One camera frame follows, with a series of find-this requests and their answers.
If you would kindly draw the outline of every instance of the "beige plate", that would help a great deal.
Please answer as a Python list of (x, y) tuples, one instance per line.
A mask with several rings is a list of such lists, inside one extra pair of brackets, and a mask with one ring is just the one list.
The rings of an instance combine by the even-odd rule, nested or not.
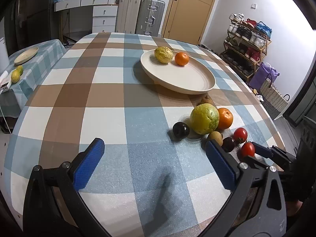
[(206, 93), (215, 86), (213, 73), (202, 63), (190, 57), (184, 67), (178, 66), (173, 60), (168, 64), (160, 63), (154, 50), (145, 52), (140, 61), (146, 74), (162, 86), (181, 93), (201, 94)]
[(35, 54), (37, 54), (38, 50), (38, 47), (33, 47), (31, 49), (26, 50), (14, 60), (14, 64), (21, 65), (22, 63), (32, 59), (35, 56)]

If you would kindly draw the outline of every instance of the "screw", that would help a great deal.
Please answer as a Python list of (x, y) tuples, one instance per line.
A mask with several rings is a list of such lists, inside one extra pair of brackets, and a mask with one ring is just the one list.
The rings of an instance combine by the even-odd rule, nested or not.
[(247, 169), (248, 165), (247, 165), (247, 163), (242, 162), (242, 163), (239, 164), (239, 167), (242, 168), (242, 169)]
[(38, 171), (38, 170), (40, 170), (40, 165), (36, 165), (33, 167), (33, 171)]
[(272, 172), (276, 172), (276, 171), (277, 171), (277, 168), (276, 168), (275, 166), (270, 166), (270, 170), (271, 170)]
[(68, 161), (64, 162), (62, 165), (61, 165), (63, 168), (69, 168), (70, 166), (70, 163)]

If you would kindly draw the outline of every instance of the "orange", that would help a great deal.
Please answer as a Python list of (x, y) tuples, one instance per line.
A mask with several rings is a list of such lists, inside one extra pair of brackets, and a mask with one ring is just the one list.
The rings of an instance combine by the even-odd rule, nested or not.
[(229, 128), (233, 123), (233, 114), (229, 111), (227, 108), (219, 108), (219, 123), (218, 123), (218, 129), (219, 130), (225, 130)]
[(179, 66), (185, 66), (189, 62), (189, 56), (184, 52), (178, 52), (174, 60)]

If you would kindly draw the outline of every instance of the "wooden door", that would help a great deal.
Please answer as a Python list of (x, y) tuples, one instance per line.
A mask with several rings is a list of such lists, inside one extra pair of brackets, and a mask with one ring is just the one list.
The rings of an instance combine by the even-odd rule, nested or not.
[(164, 38), (198, 44), (213, 0), (172, 0)]

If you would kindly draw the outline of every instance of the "yellow-green fruit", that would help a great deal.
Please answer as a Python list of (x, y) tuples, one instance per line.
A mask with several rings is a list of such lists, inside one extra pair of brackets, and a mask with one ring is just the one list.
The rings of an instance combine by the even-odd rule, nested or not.
[(20, 80), (20, 72), (17, 70), (14, 70), (11, 75), (11, 80), (12, 80), (12, 83), (17, 83)]
[(214, 131), (209, 134), (207, 140), (215, 140), (219, 144), (219, 146), (223, 145), (223, 138), (220, 132)]
[(168, 47), (158, 47), (155, 50), (155, 57), (161, 63), (169, 63), (173, 59), (173, 53)]
[(20, 76), (23, 74), (23, 66), (22, 65), (18, 66), (16, 68), (16, 70), (20, 72)]
[(209, 134), (213, 132), (219, 122), (217, 108), (209, 103), (196, 106), (190, 115), (191, 128), (198, 134)]

